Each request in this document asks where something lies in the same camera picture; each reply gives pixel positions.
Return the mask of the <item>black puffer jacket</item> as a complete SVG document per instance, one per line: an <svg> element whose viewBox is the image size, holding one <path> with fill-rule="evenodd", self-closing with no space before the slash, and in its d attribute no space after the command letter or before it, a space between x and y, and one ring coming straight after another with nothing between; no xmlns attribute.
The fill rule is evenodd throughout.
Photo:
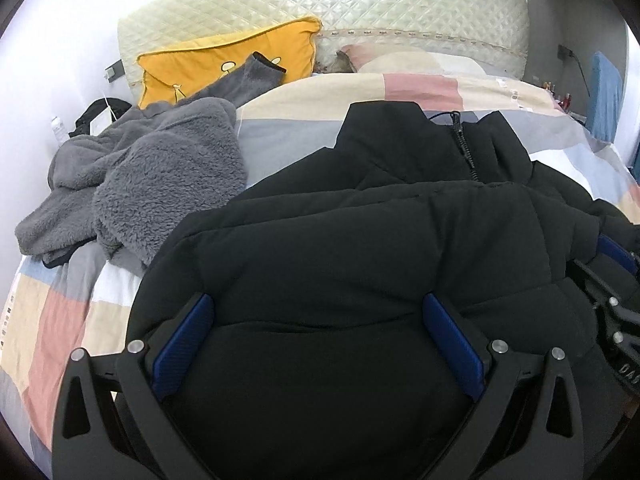
<svg viewBox="0 0 640 480"><path fill-rule="evenodd" d="M151 335L201 292L215 324L163 407L221 479L415 479L471 398L422 318L449 302L519 352L566 353L586 473L638 440L597 318L566 274L589 264L623 299L637 283L615 206L531 160L499 114L448 125L416 104L353 105L333 148L196 212L150 264L128 334Z"/></svg>

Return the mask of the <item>plaid patchwork duvet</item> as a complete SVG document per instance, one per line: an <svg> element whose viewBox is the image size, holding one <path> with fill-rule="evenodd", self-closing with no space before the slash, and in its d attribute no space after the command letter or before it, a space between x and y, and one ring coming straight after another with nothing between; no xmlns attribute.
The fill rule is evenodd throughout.
<svg viewBox="0 0 640 480"><path fill-rule="evenodd" d="M551 96L497 76L332 74L271 90L239 109L236 134L250 183L335 143L352 103L409 101L442 119L458 110L472 122L503 114L532 159L639 218L639 188L616 148L593 139ZM1 315L1 415L28 462L51 471L53 416L67 358L122 350L140 281L108 262L99 245L49 269L34 258L18 267Z"/></svg>

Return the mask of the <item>bottles on side table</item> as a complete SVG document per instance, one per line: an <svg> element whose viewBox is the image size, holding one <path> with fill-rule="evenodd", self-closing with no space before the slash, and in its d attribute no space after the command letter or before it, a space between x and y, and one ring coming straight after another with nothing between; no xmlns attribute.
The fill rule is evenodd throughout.
<svg viewBox="0 0 640 480"><path fill-rule="evenodd" d="M541 88L546 90L550 96L552 96L555 104L564 113L568 114L570 112L570 107L573 102L573 95L570 92L561 92L556 83L552 81L543 81L541 83Z"/></svg>

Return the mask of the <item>blue covered chair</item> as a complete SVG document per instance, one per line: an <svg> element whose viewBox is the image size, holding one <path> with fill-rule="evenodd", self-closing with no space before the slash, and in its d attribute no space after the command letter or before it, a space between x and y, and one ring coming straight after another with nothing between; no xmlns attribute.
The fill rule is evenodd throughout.
<svg viewBox="0 0 640 480"><path fill-rule="evenodd" d="M586 128L603 142L616 137L623 101L623 79L616 66L601 52L591 58L590 97Z"/></svg>

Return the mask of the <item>grey fleece garment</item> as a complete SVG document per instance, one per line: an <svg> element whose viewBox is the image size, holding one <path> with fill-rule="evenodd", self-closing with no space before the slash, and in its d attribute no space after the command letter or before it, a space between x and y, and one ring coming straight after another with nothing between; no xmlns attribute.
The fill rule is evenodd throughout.
<svg viewBox="0 0 640 480"><path fill-rule="evenodd" d="M67 140L50 163L49 196L15 229L21 253L60 266L97 242L107 259L141 274L185 216L244 190L236 112L285 74L254 52L193 96L131 107L97 136Z"/></svg>

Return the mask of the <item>grey white wardrobe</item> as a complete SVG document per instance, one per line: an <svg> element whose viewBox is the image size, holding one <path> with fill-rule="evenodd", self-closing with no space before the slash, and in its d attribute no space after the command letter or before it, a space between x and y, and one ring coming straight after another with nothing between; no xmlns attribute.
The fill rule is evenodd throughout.
<svg viewBox="0 0 640 480"><path fill-rule="evenodd" d="M614 145L631 162L639 143L639 43L612 0L527 0L528 59L524 79L551 82L587 114L593 55L600 51L622 77L622 108Z"/></svg>

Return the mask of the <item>black bag on nightstand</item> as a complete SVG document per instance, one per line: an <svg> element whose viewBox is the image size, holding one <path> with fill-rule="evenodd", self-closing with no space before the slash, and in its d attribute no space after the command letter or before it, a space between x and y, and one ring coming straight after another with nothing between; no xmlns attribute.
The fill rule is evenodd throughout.
<svg viewBox="0 0 640 480"><path fill-rule="evenodd" d="M131 104L117 98L102 98L94 101L75 122L70 137L97 136L129 110Z"/></svg>

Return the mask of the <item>cream quilted headboard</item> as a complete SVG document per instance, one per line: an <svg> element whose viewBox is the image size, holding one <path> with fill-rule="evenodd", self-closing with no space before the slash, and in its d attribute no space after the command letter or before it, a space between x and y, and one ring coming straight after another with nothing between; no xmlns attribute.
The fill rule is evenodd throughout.
<svg viewBox="0 0 640 480"><path fill-rule="evenodd" d="M316 37L321 65L345 44L380 42L468 56L514 78L525 73L526 0L152 0L118 24L129 87L141 89L142 53L303 16L322 23Z"/></svg>

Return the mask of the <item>pink pillow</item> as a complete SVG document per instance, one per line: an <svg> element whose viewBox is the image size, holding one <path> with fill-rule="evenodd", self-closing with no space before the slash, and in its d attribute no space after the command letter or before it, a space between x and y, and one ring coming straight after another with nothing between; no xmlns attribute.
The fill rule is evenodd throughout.
<svg viewBox="0 0 640 480"><path fill-rule="evenodd" d="M348 44L337 54L348 61L356 73L485 75L483 67L472 58L397 44Z"/></svg>

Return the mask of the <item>yellow pillow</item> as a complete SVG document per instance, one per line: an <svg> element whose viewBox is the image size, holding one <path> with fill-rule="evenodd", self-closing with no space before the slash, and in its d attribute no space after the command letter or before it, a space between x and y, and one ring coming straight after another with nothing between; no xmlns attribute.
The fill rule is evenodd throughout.
<svg viewBox="0 0 640 480"><path fill-rule="evenodd" d="M284 70L288 84L307 78L314 69L322 21L315 16L231 34L208 36L145 52L137 57L142 68L139 106L157 101L176 102L238 70L257 52Z"/></svg>

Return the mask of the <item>wall power socket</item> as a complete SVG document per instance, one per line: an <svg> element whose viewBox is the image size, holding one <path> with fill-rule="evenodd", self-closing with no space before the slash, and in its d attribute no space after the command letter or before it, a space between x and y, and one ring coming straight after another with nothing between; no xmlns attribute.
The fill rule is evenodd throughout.
<svg viewBox="0 0 640 480"><path fill-rule="evenodd" d="M114 82L125 75L125 67L122 60L118 60L104 70L104 77L108 82Z"/></svg>

